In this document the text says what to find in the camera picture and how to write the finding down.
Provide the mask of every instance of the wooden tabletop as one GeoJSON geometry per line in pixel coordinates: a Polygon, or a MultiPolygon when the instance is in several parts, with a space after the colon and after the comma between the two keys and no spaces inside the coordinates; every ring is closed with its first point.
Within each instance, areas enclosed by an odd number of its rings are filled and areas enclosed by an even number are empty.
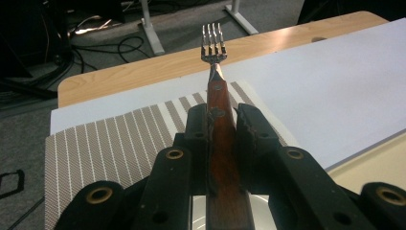
{"type": "MultiPolygon", "coordinates": [[[[370,12],[360,11],[273,32],[226,42],[229,57],[224,64],[255,58],[308,44],[314,38],[345,35],[387,23],[370,12]]],[[[154,57],[108,69],[73,76],[58,88],[58,106],[77,104],[144,85],[182,77],[207,69],[200,49],[154,57]]]]}

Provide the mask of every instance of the fork neck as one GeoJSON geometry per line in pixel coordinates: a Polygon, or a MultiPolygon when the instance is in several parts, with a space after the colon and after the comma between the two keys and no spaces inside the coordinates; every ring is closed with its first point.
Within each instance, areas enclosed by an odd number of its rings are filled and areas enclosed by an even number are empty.
{"type": "Polygon", "coordinates": [[[224,81],[219,63],[213,63],[210,65],[209,82],[210,81],[224,81]]]}

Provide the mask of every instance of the white metal leg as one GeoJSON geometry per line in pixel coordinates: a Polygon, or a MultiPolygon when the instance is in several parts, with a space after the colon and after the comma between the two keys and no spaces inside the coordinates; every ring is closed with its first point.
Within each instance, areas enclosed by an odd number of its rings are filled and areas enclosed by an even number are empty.
{"type": "Polygon", "coordinates": [[[226,11],[244,28],[249,35],[256,35],[259,32],[238,12],[239,0],[233,0],[232,5],[226,6],[226,11]]]}
{"type": "Polygon", "coordinates": [[[141,21],[143,23],[144,31],[146,32],[149,45],[151,46],[155,56],[161,56],[165,53],[165,51],[161,45],[161,41],[159,40],[158,35],[153,30],[153,26],[149,16],[147,0],[141,0],[141,5],[143,7],[143,16],[144,16],[144,18],[142,18],[141,21]]]}

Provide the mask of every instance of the gray carpet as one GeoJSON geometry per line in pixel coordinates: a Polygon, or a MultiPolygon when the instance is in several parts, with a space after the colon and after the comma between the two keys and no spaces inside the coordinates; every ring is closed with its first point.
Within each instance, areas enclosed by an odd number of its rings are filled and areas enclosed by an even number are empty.
{"type": "MultiPolygon", "coordinates": [[[[304,0],[258,0],[241,1],[239,11],[260,32],[294,26],[298,20],[304,0]]],[[[152,17],[154,28],[167,54],[198,47],[200,44],[201,25],[220,22],[225,39],[247,36],[234,19],[225,12],[224,6],[231,1],[212,1],[210,4],[190,9],[156,15],[152,17]]],[[[140,36],[145,44],[140,48],[152,57],[147,39],[139,27],[140,14],[130,15],[131,20],[122,26],[105,31],[93,32],[72,39],[76,45],[95,45],[119,43],[129,36],[140,36]]],[[[139,42],[130,39],[126,44],[136,46],[139,42]]],[[[97,67],[107,68],[124,61],[119,55],[101,54],[80,51],[83,59],[97,67]]],[[[140,52],[125,54],[129,61],[146,58],[140,52]]],[[[52,66],[36,66],[32,68],[34,75],[39,76],[52,69],[52,66]]],[[[92,71],[87,66],[85,72],[92,71]]],[[[50,89],[57,90],[63,79],[80,73],[80,66],[73,64],[62,79],[55,82],[50,89]]],[[[24,191],[0,200],[0,230],[3,229],[43,229],[44,228],[44,140],[49,135],[52,109],[57,108],[56,100],[39,102],[28,99],[16,104],[9,103],[0,107],[0,174],[22,170],[25,173],[24,191]],[[13,225],[30,209],[26,218],[13,225]]],[[[0,189],[3,194],[16,186],[17,177],[4,177],[0,189]]]]}

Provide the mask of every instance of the metal fork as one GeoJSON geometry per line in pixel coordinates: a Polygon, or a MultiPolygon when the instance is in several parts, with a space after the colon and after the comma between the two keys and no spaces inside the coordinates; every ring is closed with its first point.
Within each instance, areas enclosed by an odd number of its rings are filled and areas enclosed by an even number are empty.
{"type": "Polygon", "coordinates": [[[201,58],[210,64],[209,81],[224,80],[223,74],[221,73],[220,62],[227,58],[227,51],[220,23],[217,24],[217,28],[215,27],[215,23],[213,23],[212,26],[208,24],[207,31],[205,26],[203,26],[201,58]],[[220,49],[218,48],[217,33],[215,31],[217,31],[219,36],[220,49]]]}

